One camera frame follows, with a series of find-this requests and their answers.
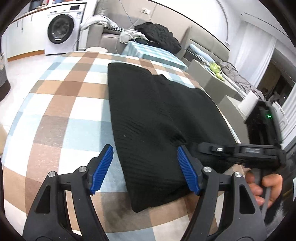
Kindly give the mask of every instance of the wall outlet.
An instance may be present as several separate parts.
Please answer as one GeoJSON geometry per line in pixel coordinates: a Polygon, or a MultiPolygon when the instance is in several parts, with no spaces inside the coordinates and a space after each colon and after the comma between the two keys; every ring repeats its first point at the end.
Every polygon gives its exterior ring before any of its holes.
{"type": "Polygon", "coordinates": [[[141,12],[146,13],[146,14],[149,15],[151,13],[151,10],[143,7],[141,12]]]}

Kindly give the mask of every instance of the washing machine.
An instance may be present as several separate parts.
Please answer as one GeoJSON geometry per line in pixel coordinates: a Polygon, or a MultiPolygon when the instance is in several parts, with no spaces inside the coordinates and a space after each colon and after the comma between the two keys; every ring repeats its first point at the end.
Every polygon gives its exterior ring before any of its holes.
{"type": "Polygon", "coordinates": [[[79,25],[84,8],[85,4],[67,4],[49,8],[44,49],[46,55],[77,51],[79,25]]]}

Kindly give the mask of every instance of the white towel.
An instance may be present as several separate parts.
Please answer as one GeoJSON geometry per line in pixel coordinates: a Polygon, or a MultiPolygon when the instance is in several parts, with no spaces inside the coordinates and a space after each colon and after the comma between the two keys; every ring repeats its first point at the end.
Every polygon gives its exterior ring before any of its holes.
{"type": "Polygon", "coordinates": [[[87,29],[90,25],[94,23],[102,24],[104,25],[104,28],[118,28],[118,25],[115,22],[113,22],[110,18],[104,15],[94,15],[84,23],[80,24],[80,31],[87,29]]]}
{"type": "Polygon", "coordinates": [[[142,34],[141,32],[138,32],[135,29],[129,29],[129,30],[125,30],[125,31],[121,32],[121,34],[119,35],[119,41],[120,41],[120,43],[128,44],[128,42],[131,39],[136,39],[139,37],[148,40],[146,38],[146,36],[144,34],[142,34]]]}

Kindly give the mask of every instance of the white pillow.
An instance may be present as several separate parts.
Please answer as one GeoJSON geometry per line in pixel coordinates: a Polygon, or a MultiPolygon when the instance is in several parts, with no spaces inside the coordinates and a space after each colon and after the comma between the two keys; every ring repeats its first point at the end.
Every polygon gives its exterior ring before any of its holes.
{"type": "Polygon", "coordinates": [[[200,50],[198,47],[196,47],[194,44],[190,44],[189,47],[198,55],[202,56],[205,60],[209,61],[210,63],[214,62],[215,60],[212,59],[211,56],[209,56],[207,53],[200,50]]]}

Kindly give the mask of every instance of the human hand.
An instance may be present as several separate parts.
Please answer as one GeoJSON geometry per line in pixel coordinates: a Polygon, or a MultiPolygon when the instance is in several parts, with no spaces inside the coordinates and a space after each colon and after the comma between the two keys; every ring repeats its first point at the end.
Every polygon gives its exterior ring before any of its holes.
{"type": "MultiPolygon", "coordinates": [[[[255,176],[251,172],[246,173],[246,182],[249,184],[251,188],[251,192],[254,194],[255,199],[259,206],[264,204],[264,198],[260,197],[263,193],[263,189],[255,184],[255,176]]],[[[283,177],[279,174],[270,174],[262,178],[262,185],[265,187],[271,187],[270,198],[268,201],[268,207],[270,207],[274,201],[281,194],[281,190],[283,187],[283,177]]]]}

